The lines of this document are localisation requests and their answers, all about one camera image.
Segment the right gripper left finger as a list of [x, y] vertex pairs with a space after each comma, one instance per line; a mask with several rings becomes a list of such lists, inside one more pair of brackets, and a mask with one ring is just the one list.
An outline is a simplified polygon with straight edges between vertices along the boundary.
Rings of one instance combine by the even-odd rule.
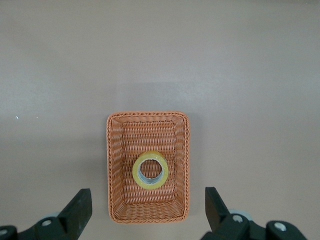
[[89, 188], [80, 189], [57, 216], [39, 220], [30, 228], [18, 232], [13, 225], [0, 227], [2, 240], [77, 240], [93, 213]]

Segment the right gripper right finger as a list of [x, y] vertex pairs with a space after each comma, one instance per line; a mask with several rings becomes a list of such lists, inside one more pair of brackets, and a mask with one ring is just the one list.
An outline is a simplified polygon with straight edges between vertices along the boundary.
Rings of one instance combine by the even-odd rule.
[[259, 226], [241, 213], [230, 213], [215, 187], [205, 188], [205, 214], [211, 231], [203, 240], [305, 240], [293, 224], [272, 220]]

